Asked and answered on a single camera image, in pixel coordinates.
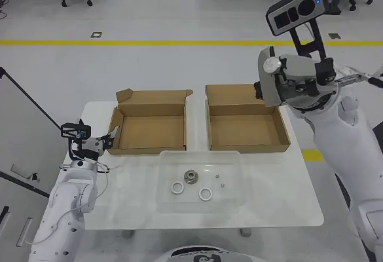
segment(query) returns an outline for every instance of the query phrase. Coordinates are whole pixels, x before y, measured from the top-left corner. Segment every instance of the transparent plastic container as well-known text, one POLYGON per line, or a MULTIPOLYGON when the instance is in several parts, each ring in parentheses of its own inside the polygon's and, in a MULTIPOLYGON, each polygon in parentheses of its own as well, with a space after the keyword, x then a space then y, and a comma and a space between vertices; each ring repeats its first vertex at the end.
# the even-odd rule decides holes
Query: transparent plastic container
POLYGON ((244 203, 243 181, 237 151, 163 151, 158 169, 157 210, 160 213, 237 212, 244 203), (198 173, 195 184, 185 182, 184 174, 188 170, 198 173), (171 192, 176 181, 184 185, 184 191, 178 195, 171 192), (201 200, 198 195, 203 187, 212 191, 209 201, 201 200))

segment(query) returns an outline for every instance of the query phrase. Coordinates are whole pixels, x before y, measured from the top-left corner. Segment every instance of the yellow floor line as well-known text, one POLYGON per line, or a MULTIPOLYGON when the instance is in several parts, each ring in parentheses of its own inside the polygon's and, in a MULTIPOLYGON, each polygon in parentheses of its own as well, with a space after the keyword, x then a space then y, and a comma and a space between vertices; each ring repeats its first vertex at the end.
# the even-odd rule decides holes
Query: yellow floor line
MULTIPOLYGON (((383 47, 383 41, 326 41, 328 47, 383 47)), ((23 40, 0 39, 0 45, 16 46, 293 46, 286 40, 23 40)))
POLYGON ((306 162, 323 161, 323 157, 318 150, 302 150, 302 156, 306 162))

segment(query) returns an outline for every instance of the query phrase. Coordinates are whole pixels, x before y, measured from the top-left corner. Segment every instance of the open cardboard box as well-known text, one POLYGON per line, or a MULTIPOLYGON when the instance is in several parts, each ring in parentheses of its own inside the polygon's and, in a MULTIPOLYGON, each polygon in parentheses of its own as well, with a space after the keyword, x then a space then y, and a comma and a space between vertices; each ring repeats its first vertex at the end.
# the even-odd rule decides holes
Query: open cardboard box
POLYGON ((280 110, 255 98, 252 84, 206 86, 210 150, 284 152, 290 146, 280 110))
POLYGON ((112 155, 159 154, 186 150, 185 98, 192 90, 133 91, 116 93, 109 132, 120 126, 112 155))

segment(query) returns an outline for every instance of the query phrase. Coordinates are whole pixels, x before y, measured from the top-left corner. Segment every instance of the white o-ring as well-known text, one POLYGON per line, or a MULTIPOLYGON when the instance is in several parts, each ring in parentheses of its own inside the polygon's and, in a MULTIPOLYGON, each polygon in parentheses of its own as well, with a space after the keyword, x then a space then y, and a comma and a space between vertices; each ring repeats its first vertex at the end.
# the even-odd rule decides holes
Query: white o-ring
POLYGON ((176 195, 181 194, 184 191, 184 184, 183 184, 183 182, 180 182, 180 181, 173 182, 172 186, 171 186, 171 191, 172 191, 172 193, 174 193, 176 195), (179 191, 175 191, 173 189, 174 185, 176 185, 176 184, 180 184, 181 185, 181 189, 179 191))
POLYGON ((213 193, 211 192, 211 189, 210 189, 210 188, 208 188, 208 187, 203 187, 202 189, 200 189, 200 192, 198 192, 198 196, 199 196, 200 199, 203 200, 203 201, 209 201, 209 200, 211 199, 211 196, 213 196, 213 193), (202 192, 203 192, 203 190, 207 190, 207 191, 209 191, 210 195, 209 195, 208 198, 204 198, 204 197, 202 196, 202 192))

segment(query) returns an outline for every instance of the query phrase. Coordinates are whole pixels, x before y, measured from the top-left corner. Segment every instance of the white cabinet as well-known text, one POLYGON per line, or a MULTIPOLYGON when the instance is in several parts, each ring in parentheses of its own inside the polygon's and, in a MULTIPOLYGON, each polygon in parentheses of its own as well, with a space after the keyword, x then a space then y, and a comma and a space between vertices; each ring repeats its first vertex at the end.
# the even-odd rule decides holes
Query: white cabinet
POLYGON ((5 208, 8 214, 3 215, 0 223, 0 262, 28 261, 30 246, 24 240, 34 239, 47 201, 44 196, 0 178, 0 217, 8 207, 5 208))
POLYGON ((0 171, 48 194, 67 148, 56 123, 0 68, 0 171))

